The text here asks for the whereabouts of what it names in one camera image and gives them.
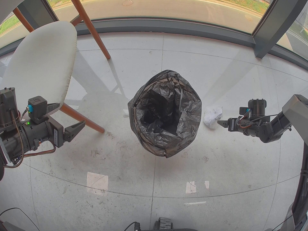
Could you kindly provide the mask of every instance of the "white chair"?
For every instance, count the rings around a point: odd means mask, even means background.
[[[61,110],[78,121],[85,120],[87,126],[103,133],[101,126],[64,103],[76,46],[77,32],[70,22],[56,21],[34,30],[15,50],[0,90],[15,87],[17,107],[21,113],[29,98],[42,96],[48,103],[60,103],[60,107],[49,114]]]

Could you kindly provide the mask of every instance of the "trash can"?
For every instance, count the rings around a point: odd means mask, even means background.
[[[128,103],[132,131],[156,156],[171,157],[195,139],[201,99],[189,82],[172,70],[153,76]]]

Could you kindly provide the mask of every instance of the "seat cushion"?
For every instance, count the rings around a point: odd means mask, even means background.
[[[73,71],[76,47],[76,29],[67,21],[56,21],[34,30],[15,50],[0,90],[15,87],[21,113],[28,99],[35,96],[42,96],[48,103],[60,103],[61,107]]]

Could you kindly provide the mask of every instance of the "floor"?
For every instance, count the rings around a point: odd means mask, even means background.
[[[174,228],[199,231],[262,231],[282,222],[302,163],[303,141],[295,129],[264,144],[223,127],[211,130],[202,121],[194,142],[166,159],[139,144],[127,103],[153,75],[171,69],[190,82],[203,110],[222,106],[223,119],[237,117],[251,98],[266,99],[266,114],[277,114],[293,94],[308,97],[308,72],[212,39],[160,33],[100,36],[111,59],[104,58],[91,36],[79,36],[65,102],[106,132],[85,127],[54,154],[25,158],[19,168],[7,169],[0,182],[0,211],[19,207],[40,230],[119,231],[133,221],[145,230],[159,217],[171,218]],[[11,56],[0,58],[0,76]],[[75,123],[60,111],[52,117],[64,127]],[[35,230],[18,210],[4,214],[2,221]]]

